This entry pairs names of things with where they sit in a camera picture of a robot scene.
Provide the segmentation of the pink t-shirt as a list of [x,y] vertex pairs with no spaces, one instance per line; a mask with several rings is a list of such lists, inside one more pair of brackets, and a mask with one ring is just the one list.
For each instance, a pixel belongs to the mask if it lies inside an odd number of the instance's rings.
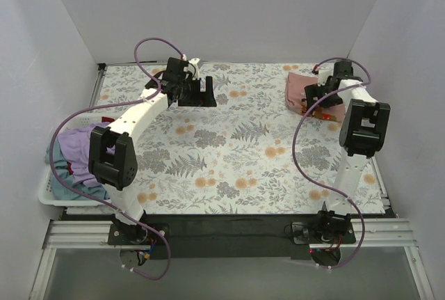
[[[287,107],[300,115],[304,115],[308,108],[305,100],[305,87],[316,82],[316,77],[308,77],[294,72],[288,73],[284,95]],[[321,120],[341,123],[345,116],[345,108],[342,104],[327,109],[318,106],[312,116]]]

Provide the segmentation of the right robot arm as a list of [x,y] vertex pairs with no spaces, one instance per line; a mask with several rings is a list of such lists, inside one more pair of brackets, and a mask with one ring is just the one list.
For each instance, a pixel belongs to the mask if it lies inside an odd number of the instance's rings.
[[308,118],[319,108],[342,105],[345,116],[339,133],[340,163],[332,186],[324,189],[331,195],[321,210],[303,224],[293,224],[291,232],[296,244],[312,242],[338,246],[354,234],[351,216],[361,216],[355,203],[355,192],[366,165],[385,142],[391,107],[371,97],[366,87],[371,78],[362,80],[354,73],[357,61],[334,57],[331,72],[322,72],[316,64],[312,70],[315,84],[305,87]]

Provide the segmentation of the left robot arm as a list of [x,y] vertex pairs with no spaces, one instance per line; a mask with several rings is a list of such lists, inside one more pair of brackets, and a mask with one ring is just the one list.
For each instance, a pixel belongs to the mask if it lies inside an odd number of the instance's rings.
[[152,121],[172,104],[215,107],[213,79],[200,78],[199,58],[169,58],[166,68],[145,85],[140,101],[106,127],[91,131],[88,170],[102,184],[115,206],[113,224],[132,244],[142,244],[149,230],[140,220],[145,211],[131,183],[138,162],[135,144]]

